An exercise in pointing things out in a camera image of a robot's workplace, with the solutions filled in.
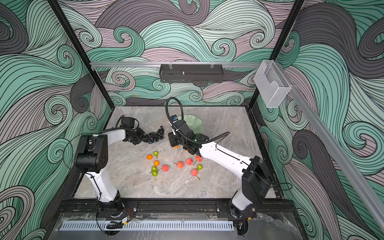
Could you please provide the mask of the dark fake grape bunch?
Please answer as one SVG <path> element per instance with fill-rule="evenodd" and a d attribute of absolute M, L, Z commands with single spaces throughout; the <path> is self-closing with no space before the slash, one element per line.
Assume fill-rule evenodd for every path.
<path fill-rule="evenodd" d="M 144 134 L 142 140 L 144 143 L 154 144 L 165 138 L 164 133 L 165 133 L 164 127 L 160 126 L 160 128 L 156 132 L 150 132 L 148 134 Z"/>

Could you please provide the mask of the light green wavy fruit bowl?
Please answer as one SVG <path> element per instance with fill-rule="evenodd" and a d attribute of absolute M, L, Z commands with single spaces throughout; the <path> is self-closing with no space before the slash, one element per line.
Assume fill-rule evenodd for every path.
<path fill-rule="evenodd" d="M 188 135 L 190 131 L 194 134 L 203 134 L 204 133 L 204 123 L 201 119 L 194 115 L 186 114 L 184 115 L 184 121 L 189 127 L 189 130 L 186 127 L 182 127 L 182 133 Z"/>

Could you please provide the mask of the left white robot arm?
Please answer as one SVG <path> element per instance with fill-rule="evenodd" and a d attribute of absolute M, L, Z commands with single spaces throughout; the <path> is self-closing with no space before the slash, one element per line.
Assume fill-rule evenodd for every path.
<path fill-rule="evenodd" d="M 91 181 L 101 208 L 121 211 L 124 207 L 119 191 L 113 185 L 106 166 L 109 146 L 116 142 L 139 144 L 145 132 L 139 128 L 112 128 L 101 134 L 84 134 L 74 156 L 74 166 Z"/>

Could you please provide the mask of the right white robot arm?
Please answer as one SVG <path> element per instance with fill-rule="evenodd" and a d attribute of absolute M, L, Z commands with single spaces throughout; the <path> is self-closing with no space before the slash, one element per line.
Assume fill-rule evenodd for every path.
<path fill-rule="evenodd" d="M 172 147 L 181 145 L 191 155 L 211 160 L 235 174 L 242 181 L 241 190 L 230 201 L 230 212 L 234 218 L 244 215 L 247 207 L 260 204 L 273 187 L 272 175 L 264 160 L 241 156 L 209 139 L 195 134 L 184 120 L 173 116 L 170 120 L 172 132 L 168 134 Z"/>

